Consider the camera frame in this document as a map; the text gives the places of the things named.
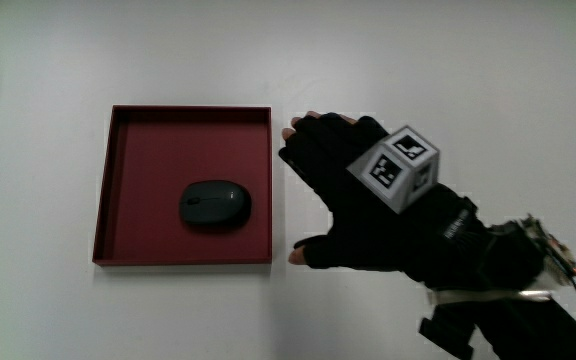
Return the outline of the person's right hand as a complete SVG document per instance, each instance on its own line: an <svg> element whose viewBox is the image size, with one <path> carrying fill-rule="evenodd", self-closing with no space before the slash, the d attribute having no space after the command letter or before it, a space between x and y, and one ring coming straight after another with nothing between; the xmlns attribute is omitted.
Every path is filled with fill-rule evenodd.
<svg viewBox="0 0 576 360"><path fill-rule="evenodd" d="M486 226L476 205L443 184L394 212L349 166L386 137L373 118L309 112L283 130L280 157L333 216L325 235L297 242L292 264L401 271L433 291L522 291L561 273L517 222Z"/></svg>

